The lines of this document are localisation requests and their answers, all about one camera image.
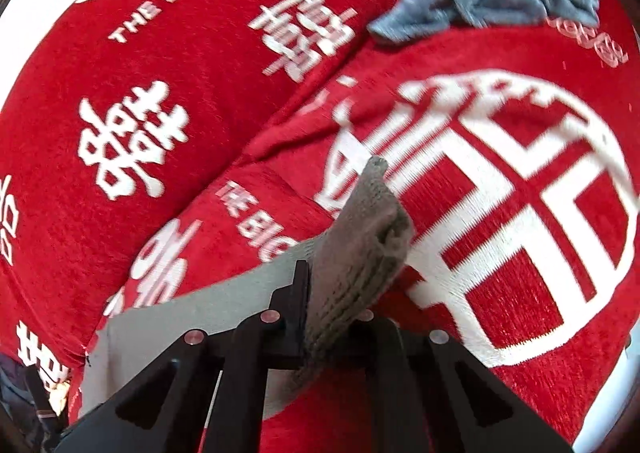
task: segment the red blanket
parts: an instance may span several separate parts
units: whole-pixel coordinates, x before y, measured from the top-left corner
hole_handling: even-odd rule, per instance
[[[73,5],[0,112],[0,180],[12,177],[16,213],[2,233],[0,350],[21,350],[22,322],[60,364],[82,366],[144,242],[271,114],[324,82],[393,3]]]
[[[378,310],[457,335],[573,439],[639,308],[639,62],[619,4],[593,31],[367,47],[327,81],[394,0],[147,1],[72,7],[0,114],[2,351],[64,377],[129,268],[108,314],[254,267],[327,227],[377,153],[418,230]],[[360,379],[333,375],[266,423],[265,450],[367,448]]]
[[[378,154],[417,239],[376,310],[456,335],[572,441],[640,309],[640,58],[619,5],[601,15],[597,32],[550,20],[367,46],[141,250],[108,316],[317,235]],[[359,376],[329,372],[265,422],[262,449],[367,451],[365,401]]]

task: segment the white embroidered pattern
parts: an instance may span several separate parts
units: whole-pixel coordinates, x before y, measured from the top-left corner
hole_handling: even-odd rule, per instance
[[[131,170],[142,179],[150,197],[161,196],[164,184],[145,172],[141,164],[164,164],[164,154],[174,149],[174,141],[185,143],[188,140],[183,131],[189,123],[186,110],[180,105],[174,105],[170,114],[161,109],[161,102],[169,94],[166,83],[154,81],[148,90],[133,87],[132,92],[136,99],[124,97],[122,103],[109,108],[104,121],[95,113],[87,98],[80,102],[80,117],[92,125],[95,131],[92,128],[82,131],[78,157],[87,166],[98,165],[95,183],[110,200],[134,194],[136,183],[125,170]],[[148,120],[149,113],[158,119],[158,125]],[[139,129],[139,122],[144,123],[146,131]],[[129,134],[126,148],[121,139]],[[109,157],[107,152],[113,152],[116,156]]]
[[[58,383],[66,381],[69,369],[60,364],[44,343],[39,343],[38,336],[30,332],[22,321],[18,322],[15,331],[20,341],[18,357],[26,367],[31,365],[40,367],[40,378],[47,389],[52,389]]]
[[[563,36],[574,38],[581,47],[592,48],[598,57],[611,68],[629,60],[629,55],[606,32],[598,32],[593,27],[585,27],[579,22],[564,18],[553,20],[547,18],[546,24],[555,27]]]
[[[386,181],[399,197],[442,159],[448,159],[474,188],[415,242],[407,263],[425,281],[412,286],[409,297],[423,309],[444,303],[465,346],[488,367],[515,365],[562,346],[609,302],[634,258],[638,201],[615,135],[578,97],[553,83],[529,76],[502,70],[437,76],[407,82],[399,88],[399,94],[409,103],[417,104],[426,90],[435,90],[435,93],[430,109],[421,119],[413,120],[413,109],[398,103],[362,142],[351,133],[349,109],[344,104],[334,107],[334,119],[341,128],[327,157],[322,190],[316,195],[316,202],[336,216],[351,192],[350,184],[362,170],[362,163],[372,154],[379,154],[389,163]],[[460,123],[523,179],[546,168],[572,141],[585,140],[592,147],[591,153],[578,159],[540,192],[540,199],[553,213],[586,268],[596,290],[590,300],[585,299],[558,243],[532,205],[523,207],[458,265],[449,267],[443,259],[445,251],[514,192],[511,182],[496,166],[447,126],[450,115],[472,92],[476,96],[459,116]],[[573,113],[565,114],[558,125],[551,126],[528,146],[522,146],[491,118],[511,98],[528,98],[541,108],[559,102]],[[613,263],[575,203],[603,173],[612,180],[628,217],[626,241],[618,263]],[[538,270],[558,308],[562,324],[545,335],[500,348],[485,333],[466,294],[521,251]]]
[[[11,239],[15,239],[18,230],[20,211],[15,206],[15,197],[8,194],[12,176],[6,175],[0,180],[0,255],[13,266],[14,247]]]
[[[184,233],[180,233],[180,221],[169,220],[146,243],[129,273],[132,279],[140,280],[136,287],[138,296],[133,307],[166,303],[174,297],[188,267],[187,260],[178,258],[178,255],[193,239],[201,224],[201,220],[195,220]],[[115,304],[112,312],[120,302],[116,301]]]
[[[293,7],[297,7],[299,25],[292,23],[293,16],[286,12]],[[335,14],[324,5],[324,0],[282,0],[271,8],[260,8],[262,14],[254,18],[249,27],[263,29],[264,45],[281,55],[262,71],[267,76],[284,68],[293,81],[300,82],[321,61],[322,54],[334,56],[336,49],[355,36],[345,22],[356,16],[356,11],[348,9]],[[312,34],[305,36],[301,26]]]

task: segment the metal screw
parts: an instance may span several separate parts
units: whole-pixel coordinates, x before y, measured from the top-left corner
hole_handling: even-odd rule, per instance
[[[444,330],[432,330],[429,332],[429,339],[437,345],[443,345],[449,341],[449,334],[444,332]]]
[[[189,330],[184,335],[184,342],[188,345],[199,345],[204,341],[204,332],[202,330]]]
[[[373,319],[373,312],[366,308],[364,309],[359,315],[358,315],[358,320],[359,321],[364,321],[365,323],[371,321]]]
[[[264,323],[275,323],[280,319],[280,313],[277,310],[269,309],[260,314],[260,319]]]

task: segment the black mechanical arm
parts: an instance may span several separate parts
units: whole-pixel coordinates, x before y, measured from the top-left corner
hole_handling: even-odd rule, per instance
[[[269,369],[305,365],[309,269],[237,328],[192,329],[56,439],[55,453],[257,453]],[[332,363],[364,369],[378,453],[569,453],[571,447],[462,345],[385,318],[354,322]]]

